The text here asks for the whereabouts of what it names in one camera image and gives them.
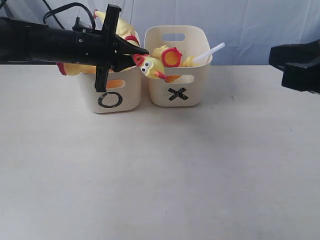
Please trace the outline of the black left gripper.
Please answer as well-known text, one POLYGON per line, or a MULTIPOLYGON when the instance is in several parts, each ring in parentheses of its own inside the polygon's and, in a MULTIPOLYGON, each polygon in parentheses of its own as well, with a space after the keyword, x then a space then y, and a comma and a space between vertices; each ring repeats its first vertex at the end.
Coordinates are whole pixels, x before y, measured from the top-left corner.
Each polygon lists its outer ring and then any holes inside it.
POLYGON ((122 8, 108 4, 101 30, 49 29, 49 60, 97 66, 94 88, 106 92, 110 68, 120 64, 120 38, 116 34, 122 8))

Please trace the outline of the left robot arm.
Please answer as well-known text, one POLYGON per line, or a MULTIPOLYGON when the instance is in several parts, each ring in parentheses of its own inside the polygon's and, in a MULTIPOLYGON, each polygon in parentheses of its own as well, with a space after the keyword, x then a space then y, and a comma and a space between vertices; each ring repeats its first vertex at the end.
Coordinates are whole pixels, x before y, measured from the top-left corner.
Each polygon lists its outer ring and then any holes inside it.
POLYGON ((7 17, 0 19, 0 59, 4 62, 45 61, 96 67, 95 90, 106 91, 116 59, 116 28, 121 8, 108 5, 101 30, 58 29, 7 17))

